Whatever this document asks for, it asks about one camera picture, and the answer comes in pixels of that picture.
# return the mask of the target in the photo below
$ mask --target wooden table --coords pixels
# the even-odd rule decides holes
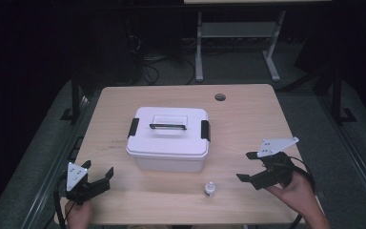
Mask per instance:
[[[225,94],[217,101],[216,94]],[[201,173],[141,171],[127,154],[127,135],[143,106],[202,108],[208,112],[211,143]],[[292,137],[269,85],[196,85],[106,88],[100,95],[76,164],[91,160],[89,181],[114,167],[111,189],[94,198],[95,224],[263,224],[292,222],[296,213],[265,190],[256,191],[235,174],[264,170],[245,154],[263,138]],[[296,146],[285,153],[300,158]],[[204,195],[209,181],[212,198]]]

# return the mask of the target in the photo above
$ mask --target white plastic storage box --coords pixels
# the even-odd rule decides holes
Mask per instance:
[[[127,152],[141,170],[200,172],[209,144],[203,109],[141,107],[132,120]]]

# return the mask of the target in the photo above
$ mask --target box handle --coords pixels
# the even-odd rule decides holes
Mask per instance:
[[[187,130],[186,125],[174,125],[174,124],[150,124],[151,129],[182,129]]]

